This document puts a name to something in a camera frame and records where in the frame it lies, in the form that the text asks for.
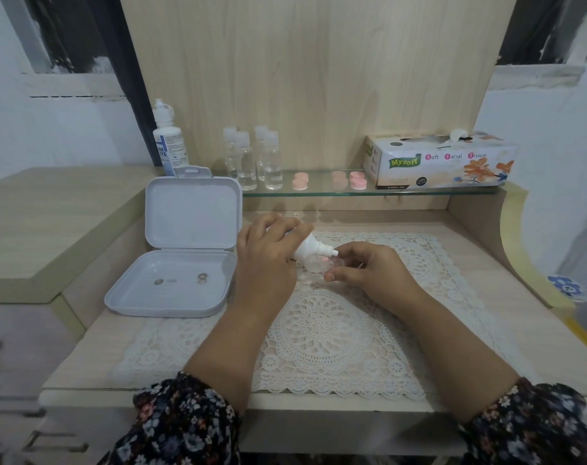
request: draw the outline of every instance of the blue flower decoration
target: blue flower decoration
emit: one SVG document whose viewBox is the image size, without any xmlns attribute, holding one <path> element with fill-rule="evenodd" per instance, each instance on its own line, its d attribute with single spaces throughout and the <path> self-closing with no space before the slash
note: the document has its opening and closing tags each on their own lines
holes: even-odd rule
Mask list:
<svg viewBox="0 0 587 465">
<path fill-rule="evenodd" d="M 575 297 L 584 294 L 580 284 L 576 284 L 573 279 L 569 279 L 568 277 L 548 276 L 548 281 L 552 282 L 554 287 L 560 290 L 567 297 Z"/>
</svg>

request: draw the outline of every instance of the person's left hand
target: person's left hand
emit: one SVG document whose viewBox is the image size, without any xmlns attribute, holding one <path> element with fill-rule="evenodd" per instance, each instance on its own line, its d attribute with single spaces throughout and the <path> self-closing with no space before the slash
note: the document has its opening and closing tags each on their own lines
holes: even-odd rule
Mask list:
<svg viewBox="0 0 587 465">
<path fill-rule="evenodd" d="M 271 323 L 295 287 L 297 271 L 291 256 L 312 231 L 311 224 L 274 213 L 242 228 L 237 235 L 233 305 L 265 315 Z"/>
</svg>

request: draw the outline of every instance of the white plastic case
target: white plastic case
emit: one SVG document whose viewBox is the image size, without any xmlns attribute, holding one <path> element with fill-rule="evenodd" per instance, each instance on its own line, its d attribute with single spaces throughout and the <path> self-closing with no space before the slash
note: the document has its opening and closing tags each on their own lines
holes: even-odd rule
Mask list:
<svg viewBox="0 0 587 465">
<path fill-rule="evenodd" d="M 232 178 L 189 166 L 183 177 L 152 179 L 145 189 L 145 238 L 139 257 L 104 297 L 122 315 L 193 318 L 219 312 L 237 257 L 242 189 Z"/>
</svg>

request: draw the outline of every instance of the tissue box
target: tissue box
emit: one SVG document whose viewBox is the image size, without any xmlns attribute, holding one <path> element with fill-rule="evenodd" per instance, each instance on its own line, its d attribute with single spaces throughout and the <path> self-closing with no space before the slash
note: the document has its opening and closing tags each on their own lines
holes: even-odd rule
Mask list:
<svg viewBox="0 0 587 465">
<path fill-rule="evenodd" d="M 517 145 L 485 132 L 449 136 L 367 136 L 362 163 L 376 189 L 504 184 Z"/>
</svg>

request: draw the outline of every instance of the bottle label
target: bottle label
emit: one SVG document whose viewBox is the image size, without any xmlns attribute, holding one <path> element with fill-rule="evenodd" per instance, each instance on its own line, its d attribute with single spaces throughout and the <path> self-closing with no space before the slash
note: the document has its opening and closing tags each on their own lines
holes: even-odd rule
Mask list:
<svg viewBox="0 0 587 465">
<path fill-rule="evenodd" d="M 162 164 L 167 161 L 173 165 L 173 168 L 188 166 L 188 156 L 185 153 L 185 144 L 181 134 L 168 137 L 158 135 L 156 145 L 158 146 Z"/>
</svg>

